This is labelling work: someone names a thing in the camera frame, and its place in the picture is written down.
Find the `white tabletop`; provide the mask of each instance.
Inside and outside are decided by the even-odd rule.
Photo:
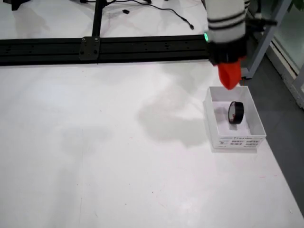
[[[153,3],[195,30],[169,12],[116,4],[102,36],[206,27],[200,0]],[[93,13],[68,0],[14,13],[0,3],[0,38],[88,36]],[[266,141],[255,154],[212,152],[202,106],[212,85],[208,61],[0,68],[0,227],[303,227]]]

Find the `cable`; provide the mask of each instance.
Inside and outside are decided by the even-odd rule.
[[[129,1],[134,1],[134,2],[136,2],[138,4],[141,4],[141,5],[144,5],[144,6],[152,6],[152,7],[156,8],[156,9],[158,9],[158,10],[169,10],[169,11],[173,12],[176,16],[178,16],[180,19],[182,19],[183,21],[185,21],[190,26],[190,29],[194,30],[194,26],[192,24],[190,24],[190,22],[187,19],[185,19],[184,17],[182,17],[181,15],[179,15],[175,10],[170,9],[170,8],[164,8],[163,9],[163,8],[159,8],[157,6],[154,6],[154,5],[151,4],[152,3],[151,0],[143,0],[143,1],[146,1],[148,3],[142,3],[142,2],[139,2],[139,1],[136,1],[136,0],[123,0],[123,1],[121,1],[121,0],[112,0],[111,2],[108,2],[105,6],[108,6],[108,5],[112,4],[112,3],[129,2]]]

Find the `black tape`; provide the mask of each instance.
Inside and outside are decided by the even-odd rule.
[[[228,120],[231,124],[240,124],[244,117],[244,105],[242,102],[231,102],[228,109]]]

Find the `cardboard box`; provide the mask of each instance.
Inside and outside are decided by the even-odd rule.
[[[244,118],[240,124],[230,124],[228,121],[228,109],[233,101],[240,101],[244,105]],[[233,90],[211,86],[203,103],[208,122],[206,130],[210,132],[213,148],[252,150],[266,138],[247,86],[237,86]]]

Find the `metal frame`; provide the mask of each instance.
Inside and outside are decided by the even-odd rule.
[[[100,38],[105,0],[96,0],[91,37],[0,40],[0,66],[208,59],[202,35]]]
[[[284,8],[286,7],[286,4],[290,4],[290,1],[285,1]],[[282,4],[277,6],[276,10],[282,9]],[[287,9],[285,11],[281,11],[282,15],[284,15],[287,12]],[[262,34],[256,33],[254,34],[254,37],[259,41],[259,47],[262,46],[263,36]],[[278,73],[281,75],[283,82],[285,83],[286,87],[294,97],[296,103],[300,106],[300,108],[304,109],[304,90],[302,87],[304,86],[304,65],[299,71],[299,74],[295,72],[295,70],[292,68],[290,63],[287,62],[285,56],[282,54],[281,50],[278,49],[276,41],[272,38],[269,45],[266,45],[266,55],[269,58],[269,60],[272,62]],[[245,71],[244,75],[248,75],[248,69],[243,68],[242,70]]]
[[[291,0],[281,0],[279,4],[277,5],[274,13],[272,14],[271,19],[277,21],[277,26],[279,27],[285,13],[287,12],[287,9],[291,3]],[[275,35],[276,27],[268,26],[263,33],[262,38],[260,39],[257,49],[255,50],[252,58],[250,59],[250,62],[247,67],[242,69],[242,76],[250,79],[255,74],[258,66],[260,65],[264,54],[266,53],[271,40],[273,39]]]

